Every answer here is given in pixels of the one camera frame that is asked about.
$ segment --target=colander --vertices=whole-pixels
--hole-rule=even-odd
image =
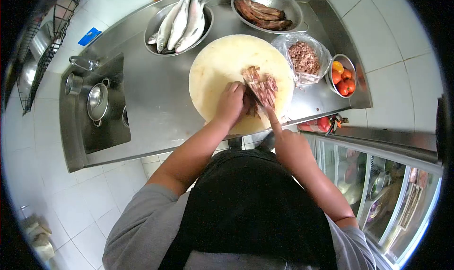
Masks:
[[[275,8],[275,9],[284,11],[287,20],[291,20],[293,22],[293,24],[286,31],[272,31],[272,30],[269,30],[269,29],[264,29],[264,28],[258,27],[256,25],[253,25],[252,23],[246,21],[245,19],[243,19],[243,17],[236,11],[235,6],[233,4],[233,0],[231,0],[230,1],[230,5],[231,5],[232,10],[235,12],[235,14],[238,16],[238,18],[243,23],[247,24],[250,27],[256,28],[256,29],[258,29],[260,31],[281,34],[281,33],[289,33],[289,32],[297,31],[296,29],[302,23],[305,23],[301,7],[298,5],[297,2],[295,2],[295,0],[253,0],[253,1],[261,3],[261,4],[263,4],[265,6],[268,6],[268,7],[271,7],[271,8]]]

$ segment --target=cloth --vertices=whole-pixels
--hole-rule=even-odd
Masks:
[[[106,270],[157,269],[173,242],[190,192],[180,196],[156,184],[144,186],[126,206],[107,238]],[[338,269],[375,269],[364,234],[354,227],[340,229],[326,216]],[[316,269],[279,257],[206,253],[193,250],[184,269]]]
[[[182,270],[192,250],[337,269],[323,211],[269,151],[230,149],[212,158],[159,269]]]

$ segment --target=faucet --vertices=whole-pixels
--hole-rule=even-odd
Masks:
[[[71,56],[70,63],[71,65],[76,65],[77,67],[80,67],[87,71],[94,71],[94,69],[99,67],[99,61],[85,59],[80,56]]]

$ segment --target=display fridge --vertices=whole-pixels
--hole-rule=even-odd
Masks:
[[[401,269],[430,224],[442,166],[386,143],[302,134],[320,169],[350,204],[377,268]]]

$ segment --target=red fire extinguisher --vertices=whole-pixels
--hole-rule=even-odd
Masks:
[[[297,126],[301,131],[320,132],[325,133],[325,136],[328,136],[328,134],[335,131],[337,127],[340,128],[341,123],[348,123],[348,118],[331,115],[299,123]]]
[[[310,120],[307,122],[297,124],[301,131],[309,132],[323,132],[326,133],[331,127],[331,116],[325,116],[322,118]]]

